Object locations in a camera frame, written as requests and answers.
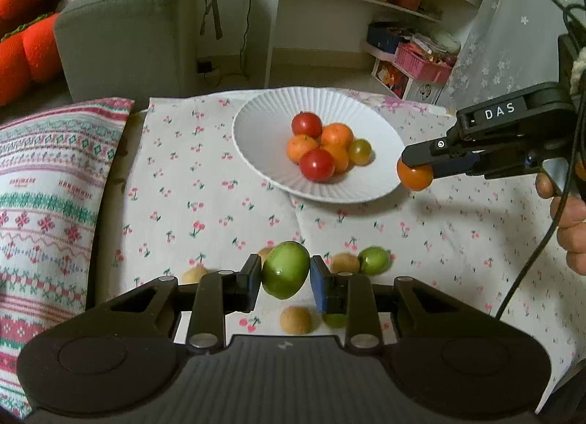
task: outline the floor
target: floor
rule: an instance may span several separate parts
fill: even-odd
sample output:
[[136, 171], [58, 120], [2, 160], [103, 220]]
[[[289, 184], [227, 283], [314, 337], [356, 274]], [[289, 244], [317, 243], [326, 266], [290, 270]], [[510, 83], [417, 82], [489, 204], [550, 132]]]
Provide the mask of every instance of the floor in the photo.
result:
[[[363, 92], [388, 94], [388, 90], [370, 76], [370, 72], [341, 67], [313, 67], [306, 65], [277, 65], [271, 70], [269, 87], [287, 86], [337, 87], [361, 90]], [[218, 85], [218, 78], [212, 75], [204, 80], [204, 93], [227, 90], [250, 89], [243, 77], [224, 77]]]

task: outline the finger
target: finger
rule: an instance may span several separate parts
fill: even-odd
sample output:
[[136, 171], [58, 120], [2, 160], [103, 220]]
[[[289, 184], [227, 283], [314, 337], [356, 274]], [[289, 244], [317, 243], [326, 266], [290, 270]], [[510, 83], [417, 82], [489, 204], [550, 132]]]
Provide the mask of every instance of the finger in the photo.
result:
[[568, 252], [565, 255], [568, 267], [579, 275], [586, 275], [586, 254]]
[[553, 182], [545, 173], [538, 173], [535, 178], [535, 189], [540, 198], [548, 200], [554, 194]]
[[[550, 215], [556, 215], [557, 208], [560, 205], [560, 198], [553, 198], [550, 206]], [[575, 226], [586, 219], [586, 203], [578, 198], [568, 198], [565, 203], [564, 212], [561, 215], [559, 227], [562, 229]]]
[[586, 253], [586, 222], [558, 229], [557, 242], [568, 252]]

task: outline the white bowl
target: white bowl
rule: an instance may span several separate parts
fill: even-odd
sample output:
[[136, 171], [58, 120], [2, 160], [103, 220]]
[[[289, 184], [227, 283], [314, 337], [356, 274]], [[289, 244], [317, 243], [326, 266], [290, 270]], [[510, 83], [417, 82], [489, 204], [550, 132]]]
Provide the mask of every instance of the white bowl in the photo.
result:
[[[309, 181], [286, 155], [287, 141], [293, 136], [291, 121], [299, 112], [314, 112], [324, 126], [348, 125], [356, 138], [370, 142], [374, 160], [325, 183]], [[396, 165], [405, 145], [395, 129], [375, 110], [334, 90], [290, 87], [262, 92], [236, 114], [232, 137], [243, 160], [262, 178], [302, 198], [336, 204], [366, 202], [400, 184]]]

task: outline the sofa armrest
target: sofa armrest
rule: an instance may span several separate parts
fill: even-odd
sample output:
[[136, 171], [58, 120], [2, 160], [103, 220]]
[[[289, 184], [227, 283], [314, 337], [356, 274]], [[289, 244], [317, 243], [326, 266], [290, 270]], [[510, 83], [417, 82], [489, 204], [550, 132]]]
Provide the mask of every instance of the sofa armrest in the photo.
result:
[[196, 0], [75, 0], [54, 31], [74, 101], [197, 94]]

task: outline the striped cushion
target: striped cushion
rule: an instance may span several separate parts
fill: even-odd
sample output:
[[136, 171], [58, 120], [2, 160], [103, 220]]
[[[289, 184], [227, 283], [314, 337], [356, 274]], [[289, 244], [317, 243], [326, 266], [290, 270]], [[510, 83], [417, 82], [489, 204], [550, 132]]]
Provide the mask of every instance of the striped cushion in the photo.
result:
[[22, 347], [84, 311], [102, 193], [133, 101], [106, 98], [0, 127], [0, 405], [24, 417]]

